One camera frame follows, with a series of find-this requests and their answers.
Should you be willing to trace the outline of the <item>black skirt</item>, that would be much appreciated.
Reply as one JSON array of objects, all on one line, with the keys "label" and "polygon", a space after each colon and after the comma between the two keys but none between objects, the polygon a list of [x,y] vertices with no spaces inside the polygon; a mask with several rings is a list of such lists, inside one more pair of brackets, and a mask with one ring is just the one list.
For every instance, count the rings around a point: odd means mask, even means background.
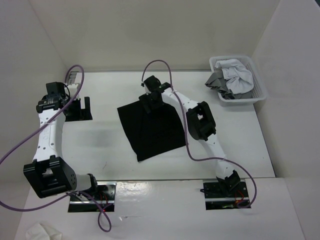
[{"label": "black skirt", "polygon": [[169,104],[147,113],[136,101],[119,107],[117,112],[138,162],[186,145],[181,119]]}]

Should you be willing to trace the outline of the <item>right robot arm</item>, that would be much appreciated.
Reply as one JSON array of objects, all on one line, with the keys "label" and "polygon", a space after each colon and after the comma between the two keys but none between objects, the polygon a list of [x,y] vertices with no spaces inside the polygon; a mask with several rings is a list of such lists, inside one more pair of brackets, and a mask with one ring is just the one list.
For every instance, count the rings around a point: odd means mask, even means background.
[{"label": "right robot arm", "polygon": [[241,182],[239,174],[231,163],[226,161],[226,154],[222,149],[217,135],[216,122],[207,102],[198,102],[183,95],[168,83],[161,83],[155,76],[143,80],[145,94],[139,97],[146,112],[152,113],[165,104],[174,107],[185,135],[198,141],[207,154],[215,161],[215,176],[219,184],[219,192],[231,196]]}]

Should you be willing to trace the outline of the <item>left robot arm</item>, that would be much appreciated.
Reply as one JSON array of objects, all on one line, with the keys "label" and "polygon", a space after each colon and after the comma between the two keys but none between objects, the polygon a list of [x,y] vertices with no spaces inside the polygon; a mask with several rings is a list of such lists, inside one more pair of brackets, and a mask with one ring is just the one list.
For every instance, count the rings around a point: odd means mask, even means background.
[{"label": "left robot arm", "polygon": [[32,163],[24,165],[23,174],[39,198],[81,191],[88,200],[93,200],[100,193],[93,174],[76,174],[62,153],[64,123],[93,118],[88,96],[81,108],[79,88],[78,83],[48,83],[47,94],[36,105],[39,123],[44,129],[39,133]]}]

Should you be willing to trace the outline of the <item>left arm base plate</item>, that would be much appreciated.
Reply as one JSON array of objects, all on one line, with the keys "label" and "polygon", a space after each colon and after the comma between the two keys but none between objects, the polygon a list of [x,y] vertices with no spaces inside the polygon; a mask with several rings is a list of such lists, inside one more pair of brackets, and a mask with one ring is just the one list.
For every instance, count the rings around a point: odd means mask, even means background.
[{"label": "left arm base plate", "polygon": [[[105,212],[114,212],[116,197],[116,182],[98,181],[97,192],[89,195],[100,205]],[[90,198],[77,193],[69,199],[69,213],[95,213],[99,208]]]}]

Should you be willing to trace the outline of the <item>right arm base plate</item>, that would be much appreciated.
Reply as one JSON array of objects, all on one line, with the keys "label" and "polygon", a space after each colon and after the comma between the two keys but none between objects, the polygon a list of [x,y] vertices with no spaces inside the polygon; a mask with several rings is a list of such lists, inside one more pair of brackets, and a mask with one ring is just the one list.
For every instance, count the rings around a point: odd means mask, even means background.
[{"label": "right arm base plate", "polygon": [[241,181],[230,193],[225,193],[217,180],[205,180],[200,192],[204,194],[206,210],[232,210],[250,203],[245,181]]}]

